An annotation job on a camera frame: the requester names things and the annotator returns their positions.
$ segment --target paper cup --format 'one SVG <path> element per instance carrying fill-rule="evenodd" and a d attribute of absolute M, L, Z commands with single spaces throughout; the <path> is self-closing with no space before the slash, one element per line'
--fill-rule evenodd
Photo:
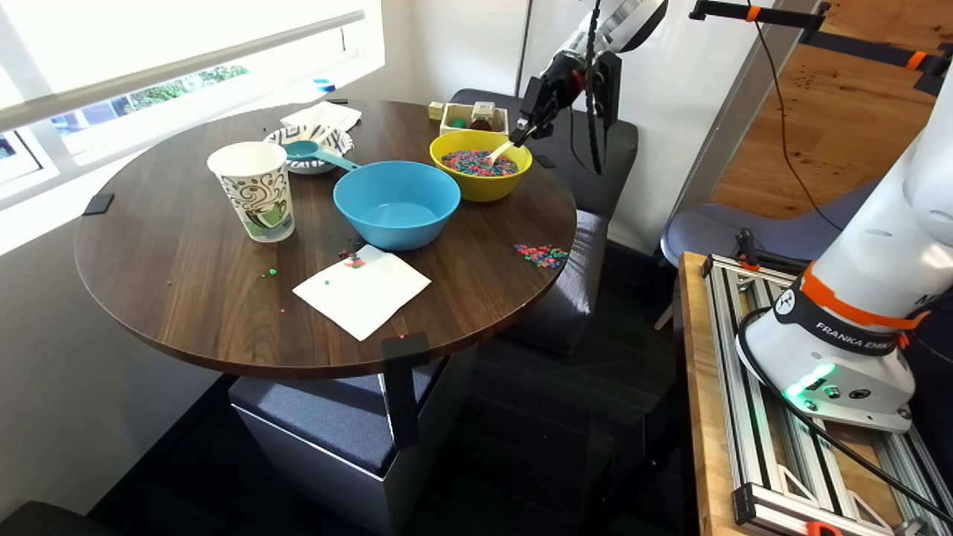
<path fill-rule="evenodd" d="M 284 241 L 296 232 L 285 152 L 275 143 L 233 143 L 209 155 L 209 170 L 229 196 L 248 240 Z"/>

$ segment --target yellow bowl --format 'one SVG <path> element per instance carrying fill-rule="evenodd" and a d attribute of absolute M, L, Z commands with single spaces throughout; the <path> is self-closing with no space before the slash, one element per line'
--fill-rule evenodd
<path fill-rule="evenodd" d="M 443 132 L 428 143 L 428 159 L 436 167 L 442 167 L 448 176 L 455 180 L 467 202 L 495 202 L 515 192 L 515 185 L 527 176 L 534 167 L 534 152 L 525 147 L 510 147 L 503 159 L 515 165 L 515 173 L 507 176 L 476 176 L 462 173 L 443 165 L 443 155 L 454 152 L 495 152 L 497 147 L 510 143 L 500 132 Z"/>

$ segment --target round wooden table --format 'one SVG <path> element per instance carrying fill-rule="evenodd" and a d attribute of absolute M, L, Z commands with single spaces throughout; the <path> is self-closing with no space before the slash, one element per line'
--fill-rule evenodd
<path fill-rule="evenodd" d="M 424 104 L 352 101 L 352 162 L 425 162 L 439 126 Z M 200 126 L 144 152 L 102 193 L 104 214 L 78 223 L 75 256 L 89 295 L 145 344 L 233 375 L 382 372 L 387 344 L 424 335 L 419 359 L 442 359 L 512 325 L 559 271 L 535 268 L 515 244 L 571 247 L 576 199 L 534 167 L 518 192 L 454 214 L 439 241 L 398 253 L 431 284 L 369 341 L 358 344 L 293 290 L 363 241 L 336 214 L 327 176 L 296 180 L 299 229 L 253 244 L 205 159 L 236 140 L 261 140 L 296 109 Z"/>

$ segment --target blue bowl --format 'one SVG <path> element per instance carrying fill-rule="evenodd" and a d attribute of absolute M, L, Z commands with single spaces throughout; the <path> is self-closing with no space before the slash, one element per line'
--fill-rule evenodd
<path fill-rule="evenodd" d="M 419 252 L 458 210 L 454 176 L 416 162 L 379 162 L 336 180 L 334 205 L 379 252 Z"/>

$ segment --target window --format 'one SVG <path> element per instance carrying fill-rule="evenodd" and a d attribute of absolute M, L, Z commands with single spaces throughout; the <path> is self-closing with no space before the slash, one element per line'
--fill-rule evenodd
<path fill-rule="evenodd" d="M 342 88 L 382 64 L 382 0 L 4 0 L 0 210 L 211 116 L 306 97 L 314 77 Z"/>

